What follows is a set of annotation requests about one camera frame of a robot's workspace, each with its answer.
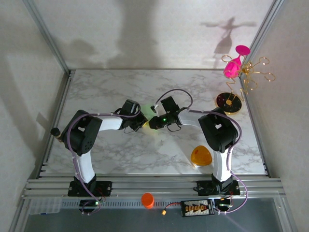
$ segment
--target gold wire sculpture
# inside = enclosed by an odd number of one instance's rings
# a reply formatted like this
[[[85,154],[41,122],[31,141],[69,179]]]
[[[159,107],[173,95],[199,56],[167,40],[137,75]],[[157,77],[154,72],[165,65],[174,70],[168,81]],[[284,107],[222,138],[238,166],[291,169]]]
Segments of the gold wire sculpture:
[[[228,57],[230,58],[230,61],[227,61],[225,60],[224,58],[225,57]],[[231,105],[233,100],[235,99],[235,97],[237,96],[240,100],[242,100],[243,102],[245,101],[245,98],[244,98],[244,93],[245,94],[248,94],[248,90],[254,90],[254,89],[257,89],[258,87],[258,84],[257,82],[251,77],[251,75],[253,73],[256,73],[256,74],[262,74],[264,75],[264,78],[270,82],[276,80],[276,76],[274,74],[272,74],[271,72],[256,72],[254,71],[254,67],[257,65],[257,64],[260,64],[262,63],[263,65],[268,65],[270,63],[269,59],[266,58],[266,57],[260,57],[259,58],[259,62],[257,62],[256,64],[253,65],[253,63],[251,61],[248,61],[246,62],[246,57],[245,56],[242,56],[244,57],[244,61],[241,65],[239,65],[238,63],[236,63],[229,55],[224,55],[221,57],[221,60],[225,63],[230,63],[230,62],[233,62],[234,64],[237,65],[237,67],[239,68],[239,70],[235,71],[234,72],[234,75],[230,76],[228,79],[230,79],[232,82],[226,82],[226,85],[231,89],[231,94],[229,95],[228,99],[226,100],[226,104],[228,105]],[[232,70],[225,70],[224,71],[224,75],[226,76],[226,73],[227,72],[230,72],[232,73],[233,71]],[[233,88],[231,87],[231,85],[233,84],[236,84],[236,81],[235,81],[235,78],[238,76],[240,77],[242,74],[245,74],[246,77],[244,78],[243,82],[244,82],[244,88],[240,88],[240,94],[241,96],[239,96],[237,93],[234,93],[234,90]]]

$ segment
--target white marble surface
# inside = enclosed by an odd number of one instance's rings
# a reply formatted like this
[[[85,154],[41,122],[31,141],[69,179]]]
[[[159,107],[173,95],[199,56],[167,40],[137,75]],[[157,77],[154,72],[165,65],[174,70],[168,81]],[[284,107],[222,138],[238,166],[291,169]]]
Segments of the white marble surface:
[[[228,90],[225,81],[222,71],[77,70],[58,127],[64,129],[79,109],[109,113],[126,99],[139,102],[145,115],[151,117],[149,107],[172,88],[184,88],[192,94],[191,109],[212,110],[216,96]],[[184,93],[171,95],[180,107],[190,102]],[[232,117],[243,130],[243,138],[233,152],[232,170],[237,174],[264,174],[246,105]],[[213,164],[195,169],[190,162],[191,152],[198,145],[209,148],[202,131],[191,126],[174,133],[148,127],[130,134],[103,131],[92,149],[92,163],[100,174],[210,174]],[[73,173],[71,154],[58,141],[54,141],[47,172]]]

